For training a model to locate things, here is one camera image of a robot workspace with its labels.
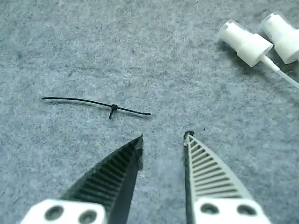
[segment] screw hole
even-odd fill
[[[239,205],[237,210],[238,210],[238,213],[241,215],[247,215],[247,216],[255,216],[256,215],[256,211],[254,210],[254,208],[251,208],[248,205]]]
[[[207,213],[207,214],[218,214],[219,213],[219,209],[213,205],[213,204],[203,204],[200,208],[201,212],[203,213]]]
[[[80,215],[79,223],[80,224],[91,224],[97,218],[97,213],[93,210],[88,210]]]
[[[62,206],[57,205],[54,206],[46,211],[45,218],[47,221],[54,221],[61,217],[64,209]]]

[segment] spray bottle cap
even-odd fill
[[[261,23],[261,29],[274,43],[274,49],[285,64],[299,60],[299,29],[295,29],[280,12],[268,15]]]
[[[272,49],[273,44],[253,34],[233,20],[227,21],[219,31],[219,38],[233,48],[250,67],[255,66]]]

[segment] white tube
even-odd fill
[[[294,79],[292,79],[289,76],[287,76],[282,70],[279,70],[276,73],[279,74],[286,81],[288,81],[289,83],[291,83],[293,86],[295,86],[295,87],[297,87],[299,89],[299,83],[297,83]]]

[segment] gray carpet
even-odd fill
[[[84,172],[144,135],[129,224],[183,224],[186,130],[240,177],[274,224],[299,223],[299,94],[263,65],[251,69],[216,34],[251,31],[298,0],[1,0],[0,223],[58,198]],[[282,64],[299,81],[299,66]],[[151,112],[142,117],[78,97]]]

